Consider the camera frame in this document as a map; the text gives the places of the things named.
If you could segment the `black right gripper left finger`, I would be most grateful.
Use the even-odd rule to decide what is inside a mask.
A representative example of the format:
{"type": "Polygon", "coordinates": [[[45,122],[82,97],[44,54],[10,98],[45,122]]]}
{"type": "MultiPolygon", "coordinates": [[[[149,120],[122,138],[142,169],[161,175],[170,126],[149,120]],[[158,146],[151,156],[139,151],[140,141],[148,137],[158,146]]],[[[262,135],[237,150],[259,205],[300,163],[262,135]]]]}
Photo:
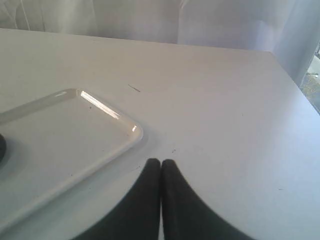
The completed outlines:
{"type": "Polygon", "coordinates": [[[99,222],[76,240],[157,240],[161,163],[149,158],[134,185],[99,222]]]}

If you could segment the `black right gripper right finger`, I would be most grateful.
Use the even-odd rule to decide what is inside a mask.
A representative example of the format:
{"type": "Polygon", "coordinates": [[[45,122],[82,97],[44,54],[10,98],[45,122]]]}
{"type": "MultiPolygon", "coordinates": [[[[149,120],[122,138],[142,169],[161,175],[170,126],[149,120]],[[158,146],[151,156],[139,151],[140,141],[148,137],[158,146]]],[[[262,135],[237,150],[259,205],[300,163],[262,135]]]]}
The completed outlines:
{"type": "Polygon", "coordinates": [[[212,211],[185,180],[176,162],[161,166],[162,224],[166,240],[250,240],[212,211]]]}

